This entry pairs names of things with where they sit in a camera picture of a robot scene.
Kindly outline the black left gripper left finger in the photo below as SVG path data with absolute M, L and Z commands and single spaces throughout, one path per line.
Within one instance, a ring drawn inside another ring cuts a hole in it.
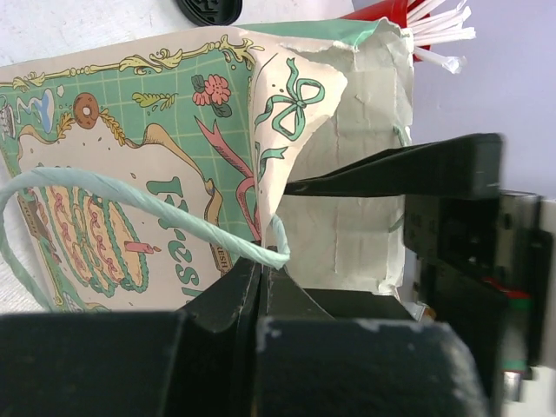
M 175 311 L 5 314 L 4 416 L 248 416 L 261 268 Z

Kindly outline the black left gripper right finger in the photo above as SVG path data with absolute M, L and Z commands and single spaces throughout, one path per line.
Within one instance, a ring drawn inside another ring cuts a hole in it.
M 259 416 L 486 416 L 473 357 L 445 323 L 337 320 L 265 268 L 256 327 Z

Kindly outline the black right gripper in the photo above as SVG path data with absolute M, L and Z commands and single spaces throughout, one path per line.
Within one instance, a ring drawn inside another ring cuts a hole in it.
M 523 381 L 540 364 L 554 264 L 544 198 L 499 193 L 502 148 L 503 138 L 488 133 L 386 149 L 284 189 L 409 195 L 403 241 L 417 257 L 416 298 L 468 346 L 493 416 L 505 400 L 520 399 Z

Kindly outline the green paper takeout bag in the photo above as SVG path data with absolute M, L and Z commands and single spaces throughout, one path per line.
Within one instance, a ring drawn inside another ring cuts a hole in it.
M 1 70 L 1 179 L 115 178 L 243 240 L 275 243 L 305 288 L 394 295 L 401 197 L 283 186 L 410 143 L 414 49 L 386 19 L 205 27 Z M 3 214 L 1 309 L 178 308 L 237 255 L 86 187 L 34 183 Z

